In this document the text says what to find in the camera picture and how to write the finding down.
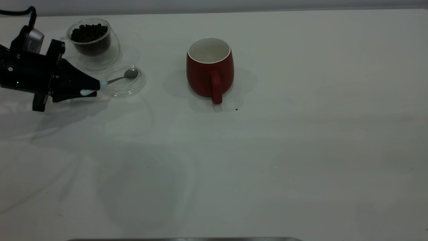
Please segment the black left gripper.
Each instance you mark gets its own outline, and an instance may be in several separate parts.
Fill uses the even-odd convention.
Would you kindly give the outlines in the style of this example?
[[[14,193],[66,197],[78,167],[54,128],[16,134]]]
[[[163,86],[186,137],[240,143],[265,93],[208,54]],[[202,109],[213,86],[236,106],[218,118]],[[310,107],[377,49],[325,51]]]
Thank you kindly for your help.
[[[101,88],[100,81],[61,59],[64,53],[65,43],[54,39],[46,55],[24,50],[15,52],[1,46],[1,87],[33,93],[32,110],[44,112],[51,92],[51,80],[59,70],[58,88],[61,90],[52,92],[52,102],[96,97]]]

